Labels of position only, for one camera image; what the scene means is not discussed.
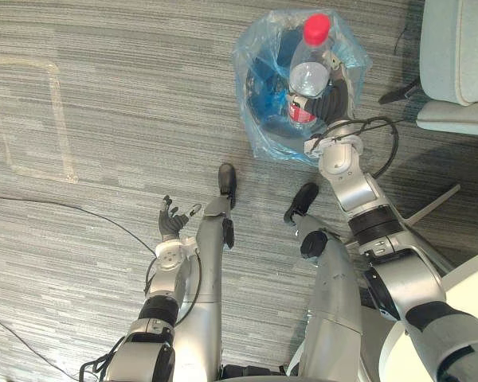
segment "plastic bottle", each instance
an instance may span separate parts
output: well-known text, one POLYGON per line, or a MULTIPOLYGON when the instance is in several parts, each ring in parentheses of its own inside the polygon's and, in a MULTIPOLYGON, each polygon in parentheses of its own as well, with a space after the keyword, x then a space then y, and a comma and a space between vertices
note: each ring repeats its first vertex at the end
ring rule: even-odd
MULTIPOLYGON (((319 98, 329 81, 330 68, 324 53, 331 50, 328 38, 331 21, 325 14, 313 14, 304 23, 303 40, 297 45, 290 64, 288 78, 291 92, 307 98, 319 98)), ((290 103, 288 119, 298 130, 309 129, 316 123, 314 115, 290 103)))

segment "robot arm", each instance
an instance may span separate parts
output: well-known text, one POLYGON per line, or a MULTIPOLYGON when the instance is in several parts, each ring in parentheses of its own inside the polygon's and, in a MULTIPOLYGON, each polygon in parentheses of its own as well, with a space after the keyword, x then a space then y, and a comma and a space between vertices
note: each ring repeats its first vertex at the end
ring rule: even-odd
POLYGON ((108 366, 106 381, 170 382, 174 373, 174 327, 190 274, 190 257, 195 238, 181 240, 179 231, 201 208, 176 216, 168 211, 171 199, 165 197, 159 212, 163 241, 156 249, 156 273, 150 281, 146 300, 138 319, 131 324, 121 346, 108 366))
MULTIPOLYGON (((348 129, 335 133, 347 135, 348 129)), ((478 381, 478 319, 446 304, 441 278, 428 258, 435 250, 361 171, 361 139, 313 138, 305 150, 319 157, 319 171, 331 183, 360 253, 370 261, 365 277, 381 313, 404 323, 433 380, 478 381)))

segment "wire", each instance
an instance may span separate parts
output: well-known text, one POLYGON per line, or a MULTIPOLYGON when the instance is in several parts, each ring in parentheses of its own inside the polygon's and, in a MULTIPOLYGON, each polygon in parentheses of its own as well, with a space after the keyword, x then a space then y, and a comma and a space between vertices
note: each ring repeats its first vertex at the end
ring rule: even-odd
POLYGON ((106 216, 103 216, 103 215, 100 215, 99 213, 95 213, 95 212, 91 212, 91 211, 88 211, 87 209, 83 209, 81 207, 78 207, 77 205, 67 205, 65 203, 60 203, 59 201, 39 201, 37 199, 24 199, 24 198, 21 198, 21 197, 0 197, 0 199, 4 200, 4 201, 26 201, 26 202, 29 202, 29 203, 39 203, 39 204, 42 204, 42 205, 58 205, 58 206, 61 206, 61 207, 66 207, 67 209, 75 209, 77 211, 81 211, 81 212, 85 212, 89 215, 92 215, 92 216, 95 216, 95 217, 99 217, 100 219, 104 219, 110 223, 112 223, 113 225, 115 225, 116 227, 119 227, 120 229, 122 229, 123 231, 125 231, 127 234, 133 236, 135 238, 136 241, 138 241, 140 244, 142 244, 148 251, 150 251, 153 255, 155 255, 155 252, 152 250, 151 247, 149 247, 148 245, 145 244, 145 242, 143 240, 141 240, 137 235, 135 235, 133 232, 129 231, 127 228, 125 228, 124 226, 120 225, 119 223, 115 222, 114 220, 110 219, 110 218, 107 218, 106 216))
POLYGON ((149 291, 149 288, 151 287, 152 279, 154 278, 154 276, 152 276, 149 279, 149 274, 151 273, 151 268, 154 265, 154 262, 156 261, 156 259, 157 257, 154 257, 152 259, 151 263, 149 264, 149 267, 147 268, 147 272, 145 273, 145 288, 143 288, 144 294, 147 294, 147 292, 149 291))
POLYGON ((103 356, 95 359, 94 361, 90 362, 85 362, 80 366, 80 379, 78 380, 79 382, 83 382, 84 379, 84 374, 87 372, 85 369, 88 366, 92 366, 92 374, 98 372, 100 374, 99 381, 102 382, 104 378, 104 374, 106 373, 106 370, 108 369, 108 366, 110 365, 110 362, 112 361, 113 356, 115 355, 117 347, 122 343, 123 339, 125 337, 121 337, 112 347, 112 349, 104 354, 103 356))
POLYGON ((71 378, 72 380, 75 380, 75 381, 78 381, 77 378, 75 378, 74 376, 72 376, 71 374, 69 374, 68 372, 66 372, 64 369, 56 366, 54 363, 52 363, 51 361, 49 361, 46 357, 44 357, 42 354, 40 354, 36 349, 34 349, 32 346, 30 346, 25 340, 23 340, 23 338, 19 337, 19 335, 16 334, 16 332, 14 332, 14 330, 12 330, 9 326, 7 326, 6 324, 4 324, 3 322, 0 321, 0 326, 6 330, 8 330, 13 336, 15 336, 24 346, 26 346, 26 348, 28 350, 30 350, 33 354, 35 354, 36 356, 38 356, 39 358, 41 358, 46 364, 48 364, 49 366, 51 366, 52 368, 55 368, 56 370, 58 370, 59 372, 65 374, 66 376, 68 376, 69 378, 71 378))
MULTIPOLYGON (((133 232, 129 231, 127 228, 125 228, 124 226, 120 225, 119 223, 115 222, 114 220, 112 219, 109 219, 107 218, 106 216, 102 216, 98 213, 95 213, 95 212, 91 212, 91 211, 88 211, 86 209, 83 209, 81 207, 78 207, 78 206, 75 206, 75 205, 67 205, 65 203, 60 203, 58 201, 39 201, 39 200, 36 200, 36 199, 25 199, 25 198, 19 198, 19 197, 0 197, 0 200, 4 200, 4 201, 26 201, 26 202, 30 202, 30 203, 39 203, 39 204, 43 204, 43 205, 57 205, 57 206, 61 206, 61 207, 66 207, 68 209, 75 209, 77 211, 81 211, 81 212, 85 212, 89 215, 92 215, 92 216, 95 216, 95 217, 99 217, 100 219, 104 219, 112 224, 114 224, 116 227, 119 227, 120 229, 122 229, 123 231, 125 231, 127 234, 131 235, 133 238, 135 238, 139 243, 141 243, 147 250, 149 250, 152 254, 155 255, 155 252, 147 245, 145 244, 145 242, 143 240, 141 240, 137 235, 135 235, 133 232)), ((149 268, 147 270, 147 276, 149 274, 149 272, 151 271, 151 268, 152 268, 152 264, 154 263, 155 261, 155 258, 154 260, 152 260, 151 264, 149 265, 149 268)), ((199 288, 200 287, 200 281, 198 282, 198 289, 197 291, 199 291, 199 288)), ((0 321, 0 326, 2 326, 3 328, 7 329, 8 331, 10 331, 24 346, 26 346, 26 348, 28 350, 30 350, 33 354, 35 354, 36 356, 38 356, 39 358, 41 358, 46 364, 48 364, 49 366, 55 368, 56 370, 58 370, 59 372, 62 372, 64 373, 66 376, 68 376, 69 378, 71 378, 72 380, 75 380, 75 381, 83 381, 83 374, 84 373, 88 373, 88 374, 92 374, 96 379, 98 378, 97 375, 94 374, 94 372, 99 372, 101 371, 102 369, 104 371, 106 371, 106 368, 108 367, 108 364, 109 364, 109 361, 111 360, 111 355, 112 353, 115 351, 115 348, 116 346, 118 346, 118 344, 123 340, 123 338, 121 338, 116 344, 115 346, 112 348, 112 350, 110 351, 110 353, 108 353, 105 357, 109 357, 109 360, 107 362, 107 359, 103 359, 103 361, 106 363, 106 367, 104 367, 105 364, 101 365, 100 369, 99 370, 94 370, 94 372, 89 372, 87 370, 84 370, 83 371, 80 369, 80 378, 77 379, 75 378, 74 376, 68 374, 64 369, 62 368, 59 368, 58 366, 56 366, 54 363, 50 362, 46 357, 44 357, 42 354, 38 353, 35 349, 32 348, 32 346, 30 346, 25 340, 23 340, 19 335, 17 335, 10 327, 8 327, 7 325, 5 325, 4 323, 2 323, 0 321)), ((86 365, 94 365, 95 364, 95 361, 92 361, 92 362, 88 362, 86 365)))
POLYGON ((197 303, 198 296, 200 295, 200 286, 202 285, 202 260, 200 259, 200 255, 198 254, 197 251, 195 252, 195 255, 197 256, 197 261, 198 261, 198 285, 197 285, 197 291, 196 291, 195 294, 194 294, 194 299, 193 299, 193 302, 191 303, 190 308, 188 309, 188 311, 186 312, 186 314, 184 314, 184 316, 183 316, 180 320, 178 320, 178 322, 175 323, 175 326, 174 326, 174 327, 177 327, 177 326, 181 325, 182 322, 183 322, 184 320, 186 320, 186 318, 190 315, 191 311, 193 310, 194 304, 197 303))
POLYGON ((396 56, 397 55, 397 48, 398 48, 398 43, 400 42, 400 39, 402 38, 402 36, 404 35, 404 33, 407 31, 407 25, 404 27, 404 29, 400 32, 400 34, 398 35, 398 38, 397 38, 397 42, 395 43, 395 47, 393 48, 393 55, 396 56))

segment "blue plastic bag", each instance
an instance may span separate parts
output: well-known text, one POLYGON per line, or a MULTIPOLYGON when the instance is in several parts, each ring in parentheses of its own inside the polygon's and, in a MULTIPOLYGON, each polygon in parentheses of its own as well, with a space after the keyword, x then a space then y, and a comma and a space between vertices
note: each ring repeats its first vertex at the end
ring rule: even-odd
POLYGON ((346 22, 334 10, 274 10, 255 21, 237 40, 232 60, 236 97, 246 134, 256 158, 295 159, 317 166, 304 154, 304 141, 325 129, 298 131, 287 117, 290 61, 303 36, 303 25, 312 14, 331 19, 329 37, 333 52, 345 64, 355 94, 355 105, 371 59, 356 41, 346 22))

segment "gray carpet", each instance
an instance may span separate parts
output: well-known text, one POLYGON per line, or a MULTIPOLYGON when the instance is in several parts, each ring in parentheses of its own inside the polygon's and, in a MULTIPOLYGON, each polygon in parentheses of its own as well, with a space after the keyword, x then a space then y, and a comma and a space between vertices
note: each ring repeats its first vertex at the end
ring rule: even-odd
MULTIPOLYGON (((316 169, 253 158, 230 52, 268 10, 325 4, 374 62, 358 116, 413 120, 423 95, 383 107, 377 99, 417 75, 423 1, 0 2, 0 195, 82 206, 154 247, 161 198, 169 193, 182 207, 209 201, 219 164, 232 162, 239 187, 236 247, 223 258, 223 360, 287 363, 304 336, 315 270, 300 258, 283 212, 303 183, 317 180, 311 211, 342 234, 347 225, 316 169), (24 56, 30 61, 19 65, 24 56)), ((478 138, 411 122, 400 124, 400 135, 379 183, 409 215, 460 182, 460 193, 417 230, 462 263, 478 253, 478 138)), ((365 143, 363 168, 377 169, 390 137, 376 131, 365 143)), ((197 226, 191 221, 186 232, 197 226)), ((150 259, 106 221, 0 201, 0 319, 76 372, 135 319, 150 259)), ((357 256, 355 264, 358 273, 365 266, 357 256)), ((5 380, 65 379, 0 327, 5 380)))

